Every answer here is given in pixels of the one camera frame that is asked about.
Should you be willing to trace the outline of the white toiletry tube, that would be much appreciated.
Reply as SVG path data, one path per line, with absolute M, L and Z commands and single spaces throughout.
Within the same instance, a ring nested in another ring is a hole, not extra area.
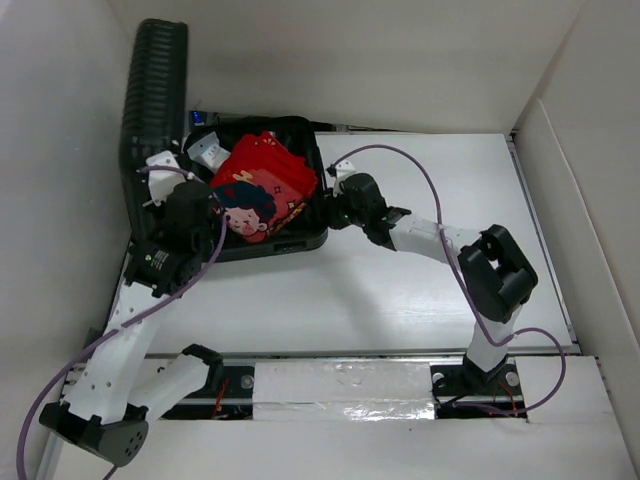
M 186 149 L 186 153 L 192 162 L 205 167 L 212 173 L 217 173 L 231 156 L 231 152 L 221 145 L 215 132 L 197 139 Z

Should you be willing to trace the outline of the red cartoon print cloth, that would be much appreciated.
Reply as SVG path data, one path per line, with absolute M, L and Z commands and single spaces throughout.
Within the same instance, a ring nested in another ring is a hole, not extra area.
M 230 230 L 261 243 L 295 219 L 318 186 L 315 171 L 269 131 L 246 134 L 210 182 Z

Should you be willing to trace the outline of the black hard-shell suitcase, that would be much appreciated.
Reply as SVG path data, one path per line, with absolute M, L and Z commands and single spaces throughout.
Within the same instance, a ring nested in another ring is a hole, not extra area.
M 220 261 L 238 261 L 320 248 L 328 238 L 323 216 L 327 188 L 324 165 L 313 124 L 304 117 L 231 117 L 215 124 L 185 131 L 189 31 L 182 22 L 160 19 L 142 21 L 136 31 L 122 114 L 118 162 L 131 240 L 150 237 L 159 222 L 147 206 L 148 187 L 139 170 L 148 157 L 169 150 L 181 168 L 189 167 L 183 151 L 187 142 L 215 132 L 225 149 L 245 134 L 271 132 L 287 150 L 305 159 L 318 185 L 302 212 L 270 239 L 250 244 L 237 234 L 226 236 Z

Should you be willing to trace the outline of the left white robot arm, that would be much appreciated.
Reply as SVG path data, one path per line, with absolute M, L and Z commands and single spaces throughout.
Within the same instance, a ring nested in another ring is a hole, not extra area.
M 39 416 L 42 426 L 116 467 L 140 452 L 150 426 L 192 393 L 222 387 L 223 358 L 202 345 L 187 346 L 169 366 L 141 385 L 139 369 L 162 320 L 159 312 L 203 276 L 220 253 L 211 188 L 199 181 L 174 187 L 157 231 L 135 243 L 116 308 L 76 383 Z

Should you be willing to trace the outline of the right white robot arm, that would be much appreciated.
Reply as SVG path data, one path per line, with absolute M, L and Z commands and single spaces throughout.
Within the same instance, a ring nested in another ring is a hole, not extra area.
M 334 179 L 325 196 L 331 228 L 354 225 L 377 246 L 450 267 L 475 316 L 462 381 L 474 393 L 489 390 L 506 362 L 515 319 L 538 284 L 536 271 L 510 232 L 497 224 L 482 231 L 447 226 L 438 196 L 436 219 L 430 221 L 389 206 L 374 178 L 351 165 L 327 172 Z

